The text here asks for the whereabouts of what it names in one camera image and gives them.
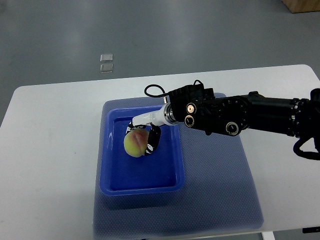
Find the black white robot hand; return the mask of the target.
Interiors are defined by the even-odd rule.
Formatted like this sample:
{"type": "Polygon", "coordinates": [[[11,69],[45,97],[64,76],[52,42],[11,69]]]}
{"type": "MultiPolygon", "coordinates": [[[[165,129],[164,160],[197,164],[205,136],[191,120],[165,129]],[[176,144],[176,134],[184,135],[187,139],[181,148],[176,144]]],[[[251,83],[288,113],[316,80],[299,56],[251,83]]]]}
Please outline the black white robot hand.
{"type": "Polygon", "coordinates": [[[160,143],[161,126],[168,123],[168,106],[165,104],[159,110],[143,113],[135,116],[128,124],[126,134],[136,129],[145,129],[148,131],[147,147],[143,156],[151,155],[160,143]]]}

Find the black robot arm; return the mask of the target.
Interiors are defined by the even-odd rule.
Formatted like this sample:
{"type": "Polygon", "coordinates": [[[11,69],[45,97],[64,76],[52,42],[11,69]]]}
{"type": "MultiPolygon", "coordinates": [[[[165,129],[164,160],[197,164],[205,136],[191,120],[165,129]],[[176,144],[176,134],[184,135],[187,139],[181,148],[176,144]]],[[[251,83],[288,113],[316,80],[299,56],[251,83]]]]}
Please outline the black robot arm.
{"type": "Polygon", "coordinates": [[[193,84],[163,91],[169,97],[168,117],[188,128],[237,136],[245,129],[284,134],[298,138],[293,152],[302,158],[320,159],[320,90],[310,98],[270,98],[257,91],[247,95],[217,98],[212,88],[200,80],[193,84]]]}

